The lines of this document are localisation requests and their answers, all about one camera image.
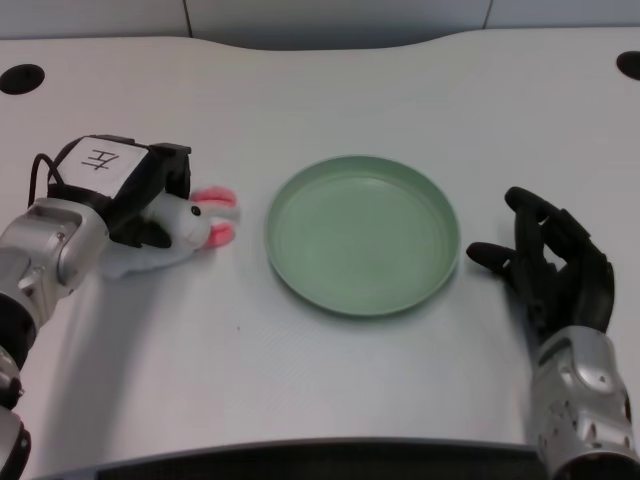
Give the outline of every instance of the white table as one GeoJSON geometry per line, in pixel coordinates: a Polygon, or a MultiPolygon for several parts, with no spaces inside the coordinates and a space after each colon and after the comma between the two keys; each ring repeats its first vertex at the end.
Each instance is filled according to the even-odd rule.
{"type": "Polygon", "coordinates": [[[119,283],[92,277],[59,304],[23,370],[25,477],[277,439],[525,441],[522,318],[464,256],[436,299],[388,321],[334,318],[275,280],[262,240],[270,198],[301,168],[348,153],[435,180],[464,246],[512,244],[512,185],[572,212],[615,267],[609,332],[638,411],[640,82],[615,65],[636,49],[640,29],[332,52],[0,42],[0,71],[36,63],[47,75],[30,94],[0,95],[0,225],[24,211],[36,153],[93,133],[193,147],[194,182],[235,189],[243,210],[216,254],[119,283]]]}

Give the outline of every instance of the plush toy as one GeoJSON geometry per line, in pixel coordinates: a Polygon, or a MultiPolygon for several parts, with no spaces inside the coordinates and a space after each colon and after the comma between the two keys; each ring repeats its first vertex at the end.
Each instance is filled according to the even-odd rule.
{"type": "Polygon", "coordinates": [[[170,235],[171,247],[134,248],[110,242],[100,258],[100,272],[105,277],[115,279],[129,272],[165,267],[187,259],[196,250],[229,243],[234,237],[233,225],[214,223],[214,219],[237,220],[238,210],[231,190],[209,187],[195,191],[189,200],[161,193],[142,216],[170,235]]]}

